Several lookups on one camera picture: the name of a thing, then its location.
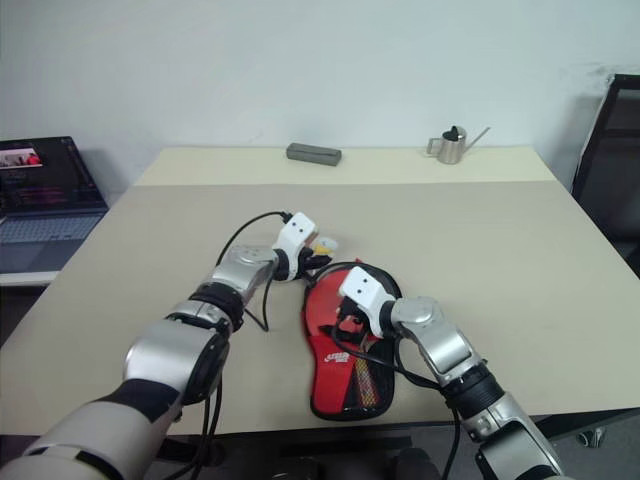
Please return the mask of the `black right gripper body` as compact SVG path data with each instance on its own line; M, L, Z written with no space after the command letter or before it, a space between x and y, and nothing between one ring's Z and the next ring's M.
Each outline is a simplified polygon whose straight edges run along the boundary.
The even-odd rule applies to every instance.
M339 346L365 346L370 340L366 315L357 304L345 297L337 309L335 343Z

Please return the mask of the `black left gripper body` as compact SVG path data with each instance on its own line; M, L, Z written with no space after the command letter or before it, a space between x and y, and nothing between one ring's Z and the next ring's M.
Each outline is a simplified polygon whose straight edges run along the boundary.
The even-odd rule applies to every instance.
M308 272L321 267L321 256L310 247L303 247L298 256L297 278L303 278Z

